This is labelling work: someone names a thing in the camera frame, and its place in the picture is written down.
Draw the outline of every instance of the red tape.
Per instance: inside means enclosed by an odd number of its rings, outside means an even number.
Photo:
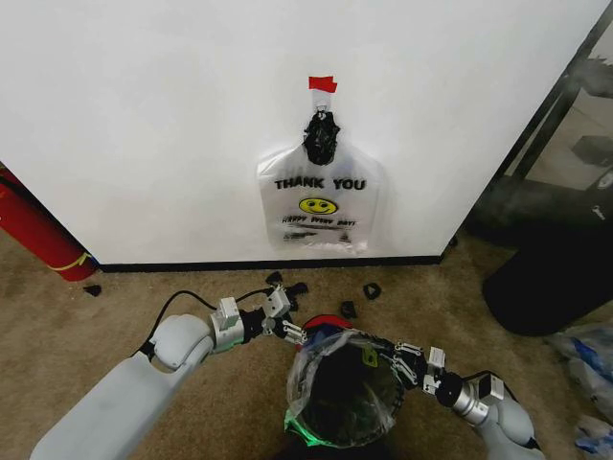
[[[319,89],[328,93],[336,92],[334,77],[309,77],[308,89]]]

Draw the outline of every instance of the green light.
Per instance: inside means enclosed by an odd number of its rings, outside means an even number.
[[[294,418],[294,416],[287,410],[285,412],[285,431],[293,431],[294,433],[300,435],[304,440],[307,446],[312,448],[313,446],[328,446],[329,448],[335,448],[336,446],[333,443],[329,443],[324,441],[323,439],[318,438],[313,433],[308,431],[308,429],[298,423],[298,421]]]

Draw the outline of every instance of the red fire extinguisher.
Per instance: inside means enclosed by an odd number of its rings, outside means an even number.
[[[91,255],[1,164],[0,227],[66,281],[83,280],[97,269]]]

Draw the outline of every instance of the red object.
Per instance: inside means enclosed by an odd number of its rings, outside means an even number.
[[[336,316],[335,314],[318,314],[317,316],[310,318],[303,326],[303,329],[306,330],[316,328],[322,324],[330,324],[341,329],[351,329],[353,327],[353,324],[350,321],[347,321],[340,316]]]
[[[308,89],[319,89],[328,93],[336,92],[334,77],[309,77]]]
[[[83,247],[35,201],[19,180],[0,168],[0,227],[66,281],[97,270]]]

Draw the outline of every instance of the black trash can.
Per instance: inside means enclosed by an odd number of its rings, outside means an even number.
[[[483,284],[508,331],[547,335],[613,298],[613,228],[558,231],[521,248]]]

